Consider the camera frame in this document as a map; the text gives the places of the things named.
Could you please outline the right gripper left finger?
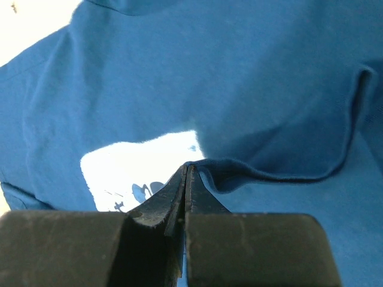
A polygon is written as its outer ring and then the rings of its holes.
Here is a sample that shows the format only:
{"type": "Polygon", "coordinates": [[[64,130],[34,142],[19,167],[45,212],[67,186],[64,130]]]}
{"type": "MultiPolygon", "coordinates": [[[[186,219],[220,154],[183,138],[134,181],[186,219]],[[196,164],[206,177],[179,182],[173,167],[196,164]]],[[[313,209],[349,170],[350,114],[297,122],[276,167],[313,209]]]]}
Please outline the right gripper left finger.
{"type": "Polygon", "coordinates": [[[184,251],[187,166],[157,193],[129,212],[128,286],[177,286],[184,251]]]}

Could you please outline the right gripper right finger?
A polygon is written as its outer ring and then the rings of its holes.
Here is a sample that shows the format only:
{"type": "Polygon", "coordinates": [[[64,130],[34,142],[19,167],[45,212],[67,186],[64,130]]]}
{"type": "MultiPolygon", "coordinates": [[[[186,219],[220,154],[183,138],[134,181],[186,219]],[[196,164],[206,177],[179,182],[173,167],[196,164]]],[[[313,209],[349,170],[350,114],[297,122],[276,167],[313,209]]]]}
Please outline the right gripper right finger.
{"type": "Polygon", "coordinates": [[[185,219],[188,286],[231,286],[232,214],[206,188],[195,166],[187,171],[185,219]]]}

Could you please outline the blue printed t shirt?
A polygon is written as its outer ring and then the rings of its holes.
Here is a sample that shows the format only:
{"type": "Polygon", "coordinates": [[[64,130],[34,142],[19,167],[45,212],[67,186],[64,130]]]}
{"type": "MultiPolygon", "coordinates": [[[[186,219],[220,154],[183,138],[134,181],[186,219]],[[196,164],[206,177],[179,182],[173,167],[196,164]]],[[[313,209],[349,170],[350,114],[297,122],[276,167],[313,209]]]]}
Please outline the blue printed t shirt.
{"type": "Polygon", "coordinates": [[[381,1],[83,1],[1,68],[12,210],[128,212],[194,163],[234,212],[306,212],[382,285],[381,1]]]}

